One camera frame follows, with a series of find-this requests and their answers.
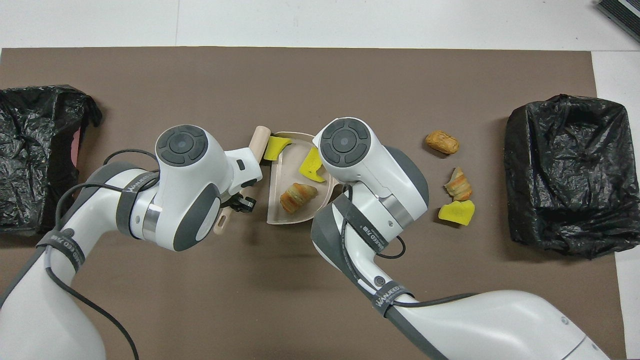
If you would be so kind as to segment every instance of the bread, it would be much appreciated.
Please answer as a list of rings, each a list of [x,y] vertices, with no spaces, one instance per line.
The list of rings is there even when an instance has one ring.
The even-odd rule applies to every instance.
[[[424,141],[432,149],[436,149],[445,154],[455,154],[460,147],[458,139],[442,130],[433,131]]]
[[[280,204],[286,212],[293,214],[317,194],[318,190],[311,185],[293,183],[280,196]]]
[[[471,184],[469,184],[467,177],[459,167],[453,170],[451,180],[444,187],[456,201],[469,200],[469,197],[471,197]]]

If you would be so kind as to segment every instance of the yellow food piece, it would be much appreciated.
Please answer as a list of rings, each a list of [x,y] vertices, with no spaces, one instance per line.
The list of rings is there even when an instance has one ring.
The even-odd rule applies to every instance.
[[[456,167],[453,170],[453,175],[451,176],[451,180],[444,185],[447,192],[454,200],[464,201],[469,200],[471,197],[471,184],[467,180],[467,177],[462,172],[462,169]]]
[[[293,214],[317,195],[318,190],[313,186],[293,183],[280,196],[280,205],[286,212]]]
[[[466,226],[469,225],[474,212],[476,212],[476,206],[471,200],[454,201],[440,208],[438,218]]]
[[[324,178],[317,173],[321,166],[322,161],[320,160],[320,154],[318,154],[318,148],[314,146],[309,150],[305,161],[302,162],[298,171],[313,181],[323,183],[325,182]]]
[[[278,155],[284,150],[284,147],[291,143],[290,138],[279,138],[277,136],[269,136],[267,148],[264,150],[263,158],[265,160],[275,161]]]
[[[445,154],[455,154],[460,147],[458,139],[445,133],[442,130],[433,131],[424,140],[432,149],[443,152]]]

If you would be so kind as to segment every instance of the black plastic bag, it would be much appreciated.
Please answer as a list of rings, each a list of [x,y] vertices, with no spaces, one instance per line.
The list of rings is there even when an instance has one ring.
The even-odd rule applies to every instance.
[[[82,140],[101,119],[93,99],[71,86],[0,90],[0,233],[53,227],[58,199],[78,180],[74,133]]]
[[[517,108],[507,122],[504,167],[513,241],[588,259],[640,243],[624,106],[558,95]]]

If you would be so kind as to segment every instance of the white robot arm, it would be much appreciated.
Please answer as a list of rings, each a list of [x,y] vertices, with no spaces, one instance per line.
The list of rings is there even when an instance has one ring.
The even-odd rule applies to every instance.
[[[374,262],[427,211],[429,190],[400,150],[385,148],[356,118],[335,119],[315,138],[323,165],[347,191],[316,214],[312,240],[381,316],[433,360],[606,360],[565,315],[522,291],[418,302]]]
[[[89,177],[110,188],[83,189],[0,297],[0,359],[105,359],[100,334],[45,271],[69,285],[102,234],[119,230],[182,251],[207,235],[224,204],[251,209],[236,195],[262,179],[249,148],[225,152],[203,129],[181,125],[158,138],[156,154],[159,179],[122,162]]]

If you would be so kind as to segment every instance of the white surface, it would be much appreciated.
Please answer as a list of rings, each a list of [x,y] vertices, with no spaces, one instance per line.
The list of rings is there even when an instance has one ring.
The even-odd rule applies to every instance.
[[[625,105],[640,169],[640,52],[594,52],[598,96]],[[640,358],[640,247],[616,253],[627,357]]]
[[[178,0],[0,0],[0,47],[171,46]]]
[[[640,51],[592,0],[0,0],[0,49],[152,45]],[[598,94],[627,106],[639,139],[640,53],[593,63]],[[640,249],[616,262],[639,358]]]
[[[640,50],[591,0],[180,0],[176,44]]]

